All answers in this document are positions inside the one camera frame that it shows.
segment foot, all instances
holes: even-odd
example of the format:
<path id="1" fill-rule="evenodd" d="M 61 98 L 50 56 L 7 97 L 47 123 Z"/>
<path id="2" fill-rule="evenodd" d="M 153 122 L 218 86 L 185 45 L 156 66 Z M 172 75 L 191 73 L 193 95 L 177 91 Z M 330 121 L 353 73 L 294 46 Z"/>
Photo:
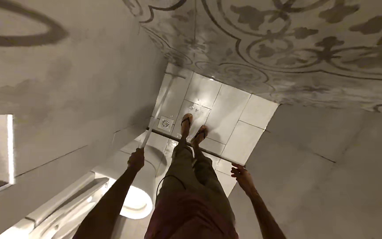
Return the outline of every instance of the foot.
<path id="1" fill-rule="evenodd" d="M 182 117 L 182 122 L 181 122 L 181 134 L 184 136 L 188 136 L 190 133 L 190 128 L 191 128 L 191 123 L 192 123 L 192 114 L 186 114 Z"/>
<path id="2" fill-rule="evenodd" d="M 198 146 L 206 137 L 208 133 L 207 126 L 203 125 L 200 127 L 200 129 L 197 131 L 196 135 L 193 139 L 191 139 L 191 146 L 196 147 Z"/>

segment floor drain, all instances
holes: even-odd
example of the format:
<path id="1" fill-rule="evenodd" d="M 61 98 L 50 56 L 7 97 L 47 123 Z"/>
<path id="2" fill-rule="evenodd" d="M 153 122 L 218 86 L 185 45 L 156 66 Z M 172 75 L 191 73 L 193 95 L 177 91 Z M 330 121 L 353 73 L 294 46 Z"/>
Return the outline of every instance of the floor drain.
<path id="1" fill-rule="evenodd" d="M 172 129 L 172 125 L 173 125 L 172 119 L 162 116 L 160 117 L 159 125 L 157 126 L 157 128 L 170 132 L 170 130 Z"/>

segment cord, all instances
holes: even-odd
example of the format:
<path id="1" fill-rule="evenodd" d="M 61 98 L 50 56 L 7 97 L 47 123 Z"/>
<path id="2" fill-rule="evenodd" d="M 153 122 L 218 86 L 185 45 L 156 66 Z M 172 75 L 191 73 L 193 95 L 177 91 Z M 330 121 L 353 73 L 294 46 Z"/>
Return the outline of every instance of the cord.
<path id="1" fill-rule="evenodd" d="M 163 180 L 167 177 L 174 177 L 176 178 L 181 184 L 182 186 L 184 187 L 184 189 L 186 190 L 187 188 L 185 187 L 185 184 L 180 180 L 178 179 L 178 177 L 174 176 L 174 175 L 166 175 L 165 177 L 162 178 L 162 180 L 159 182 L 159 185 L 157 185 L 157 191 L 156 191 L 156 200 L 157 200 L 157 192 L 159 191 L 159 187 L 160 187 L 160 184 L 163 182 Z"/>

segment patterned ceiling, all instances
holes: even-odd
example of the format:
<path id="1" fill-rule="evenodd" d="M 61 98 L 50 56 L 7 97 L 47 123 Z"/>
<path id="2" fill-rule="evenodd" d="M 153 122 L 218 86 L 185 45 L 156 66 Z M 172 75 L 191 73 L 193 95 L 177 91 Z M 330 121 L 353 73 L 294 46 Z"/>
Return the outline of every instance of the patterned ceiling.
<path id="1" fill-rule="evenodd" d="M 382 1 L 123 1 L 169 62 L 278 103 L 382 112 Z"/>

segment pants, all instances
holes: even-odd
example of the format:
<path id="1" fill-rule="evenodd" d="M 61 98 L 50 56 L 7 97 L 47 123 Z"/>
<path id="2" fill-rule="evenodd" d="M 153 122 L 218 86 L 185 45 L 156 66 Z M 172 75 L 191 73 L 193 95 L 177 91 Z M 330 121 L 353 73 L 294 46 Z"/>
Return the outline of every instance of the pants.
<path id="1" fill-rule="evenodd" d="M 168 197 L 171 193 L 184 191 L 185 186 L 187 191 L 198 194 L 226 220 L 235 225 L 234 213 L 212 167 L 212 160 L 197 153 L 195 159 L 192 166 L 194 157 L 191 148 L 185 142 L 179 142 L 173 150 L 172 164 L 166 175 L 177 177 L 184 185 L 174 177 L 166 177 L 162 182 L 157 200 Z"/>

